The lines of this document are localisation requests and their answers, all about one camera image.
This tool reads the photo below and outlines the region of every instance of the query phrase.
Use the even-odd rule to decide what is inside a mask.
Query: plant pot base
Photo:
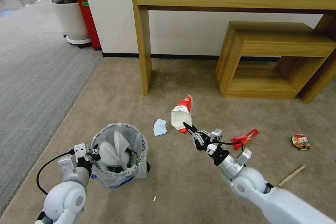
[[[68,38],[67,36],[67,41],[70,43],[70,44],[87,44],[87,43],[90,43],[91,40],[89,38],[87,39],[84,39],[84,40],[71,40]]]

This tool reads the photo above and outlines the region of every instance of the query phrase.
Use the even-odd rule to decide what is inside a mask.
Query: small paper scrap
[[[154,136],[160,136],[160,135],[164,135],[167,133],[166,123],[167,121],[162,120],[162,119],[156,120],[156,122],[154,123],[154,127],[153,127]]]

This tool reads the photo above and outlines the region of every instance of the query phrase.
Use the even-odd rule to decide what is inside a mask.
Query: wooden shelf
[[[332,53],[335,42],[304,23],[230,22],[244,41],[241,55],[320,57]]]
[[[274,65],[239,64],[226,95],[256,98],[295,98],[298,92],[274,68]]]

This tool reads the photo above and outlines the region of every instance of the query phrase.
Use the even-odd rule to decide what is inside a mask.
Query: gray carpet
[[[0,17],[1,214],[102,58],[67,43],[49,1]]]

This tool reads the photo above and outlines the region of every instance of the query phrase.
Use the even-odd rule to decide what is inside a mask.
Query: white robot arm
[[[72,224],[84,210],[92,164],[100,156],[94,149],[87,152],[84,143],[75,145],[70,152],[72,155],[57,162],[63,173],[62,183],[47,194],[35,224]]]
[[[336,224],[328,216],[309,205],[293,193],[273,187],[257,170],[245,167],[252,152],[245,148],[234,158],[229,151],[222,149],[219,140],[222,131],[215,129],[211,134],[199,131],[194,126],[184,123],[192,136],[197,150],[205,151],[212,157],[222,173],[221,178],[239,197],[250,200],[259,207],[265,218],[272,224]]]

